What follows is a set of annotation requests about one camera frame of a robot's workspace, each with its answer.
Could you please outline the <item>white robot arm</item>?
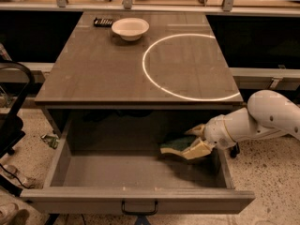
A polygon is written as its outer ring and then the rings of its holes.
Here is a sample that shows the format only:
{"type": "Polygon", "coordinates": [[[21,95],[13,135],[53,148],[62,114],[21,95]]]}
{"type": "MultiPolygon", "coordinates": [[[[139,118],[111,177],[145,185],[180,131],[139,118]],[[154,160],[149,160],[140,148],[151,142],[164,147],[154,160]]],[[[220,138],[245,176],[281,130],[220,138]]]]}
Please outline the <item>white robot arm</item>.
{"type": "Polygon", "coordinates": [[[196,140],[183,151],[186,159],[228,149],[245,140],[264,140],[290,134],[300,140],[300,108],[272,90],[254,93],[246,108],[211,118],[186,132],[196,140]]]}

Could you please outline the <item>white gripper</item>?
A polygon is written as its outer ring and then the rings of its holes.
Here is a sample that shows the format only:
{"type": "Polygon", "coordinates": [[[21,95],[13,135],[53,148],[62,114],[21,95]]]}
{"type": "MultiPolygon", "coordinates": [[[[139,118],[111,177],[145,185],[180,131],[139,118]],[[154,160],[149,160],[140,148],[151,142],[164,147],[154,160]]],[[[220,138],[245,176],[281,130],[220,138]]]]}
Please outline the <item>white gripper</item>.
{"type": "Polygon", "coordinates": [[[235,141],[226,129],[224,115],[214,117],[206,124],[199,124],[186,131],[185,134],[205,138],[205,141],[197,138],[182,152],[185,159],[205,157],[212,152],[214,146],[222,150],[235,146],[235,141]]]}

